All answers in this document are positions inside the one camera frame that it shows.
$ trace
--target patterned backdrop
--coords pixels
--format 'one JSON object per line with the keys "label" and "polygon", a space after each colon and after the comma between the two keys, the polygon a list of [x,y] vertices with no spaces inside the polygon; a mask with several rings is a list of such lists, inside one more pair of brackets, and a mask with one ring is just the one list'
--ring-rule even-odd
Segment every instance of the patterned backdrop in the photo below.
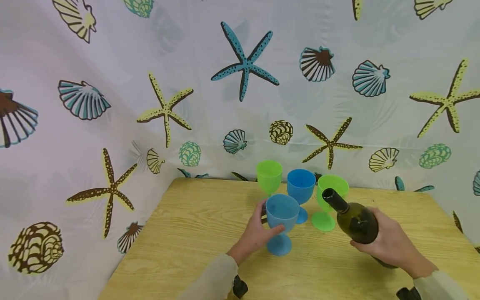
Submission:
{"label": "patterned backdrop", "polygon": [[263,159],[430,193],[480,244],[480,1],[23,0],[0,25],[2,299],[96,299],[174,178]]}

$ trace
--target wine glass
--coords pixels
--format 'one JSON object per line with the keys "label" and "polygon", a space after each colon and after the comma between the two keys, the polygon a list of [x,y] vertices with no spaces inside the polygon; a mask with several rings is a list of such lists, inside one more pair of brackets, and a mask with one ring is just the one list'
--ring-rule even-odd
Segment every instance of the wine glass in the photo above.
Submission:
{"label": "wine glass", "polygon": [[[315,187],[315,175],[305,169],[295,169],[287,175],[287,193],[293,199],[297,200],[299,205],[306,203],[313,194]],[[300,207],[297,224],[303,224],[308,219],[308,213],[305,208]]]}
{"label": "wine glass", "polygon": [[270,228],[283,224],[285,230],[271,238],[267,243],[268,251],[276,256],[286,255],[292,250],[292,241],[287,236],[295,223],[300,211],[297,200],[284,194],[275,194],[265,203],[267,223]]}
{"label": "wine glass", "polygon": [[270,196],[282,182],[282,165],[274,160],[264,160],[257,165],[257,179],[262,191]]}
{"label": "wine glass", "polygon": [[312,223],[320,231],[332,231],[335,228],[335,220],[328,214],[333,208],[322,198],[323,191],[328,188],[334,189],[344,199],[349,191],[348,182],[340,176],[327,174],[318,179],[317,202],[322,211],[313,214]]}

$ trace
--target beige sleeve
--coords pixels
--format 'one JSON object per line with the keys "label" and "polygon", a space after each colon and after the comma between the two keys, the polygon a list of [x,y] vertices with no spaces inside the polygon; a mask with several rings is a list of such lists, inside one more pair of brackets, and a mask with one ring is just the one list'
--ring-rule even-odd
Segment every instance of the beige sleeve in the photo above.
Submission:
{"label": "beige sleeve", "polygon": [[422,300],[468,300],[461,286],[442,271],[413,280]]}
{"label": "beige sleeve", "polygon": [[226,254],[214,259],[203,274],[177,300],[224,300],[238,274],[235,260]]}

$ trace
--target wooden table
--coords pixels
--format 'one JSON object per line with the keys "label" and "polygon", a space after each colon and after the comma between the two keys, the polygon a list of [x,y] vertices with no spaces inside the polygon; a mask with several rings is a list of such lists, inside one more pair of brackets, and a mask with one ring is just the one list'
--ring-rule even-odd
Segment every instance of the wooden table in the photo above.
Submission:
{"label": "wooden table", "polygon": [[[286,193],[285,184],[279,192]],[[237,241],[262,196],[256,182],[174,180],[99,299],[174,300]],[[348,200],[396,219],[425,256],[480,299],[480,255],[430,195],[352,188]],[[319,210],[315,199],[303,207],[309,216]],[[387,270],[351,247],[338,227],[323,233],[308,220],[289,236],[288,255],[263,248],[240,267],[249,287],[243,300],[386,300],[413,286],[402,270]]]}

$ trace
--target bottle neck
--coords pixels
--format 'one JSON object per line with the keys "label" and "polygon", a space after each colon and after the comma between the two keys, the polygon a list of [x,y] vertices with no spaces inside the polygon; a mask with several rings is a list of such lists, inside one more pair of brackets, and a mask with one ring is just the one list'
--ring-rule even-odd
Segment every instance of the bottle neck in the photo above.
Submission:
{"label": "bottle neck", "polygon": [[350,205],[334,189],[325,189],[322,198],[339,214],[344,214],[350,209]]}

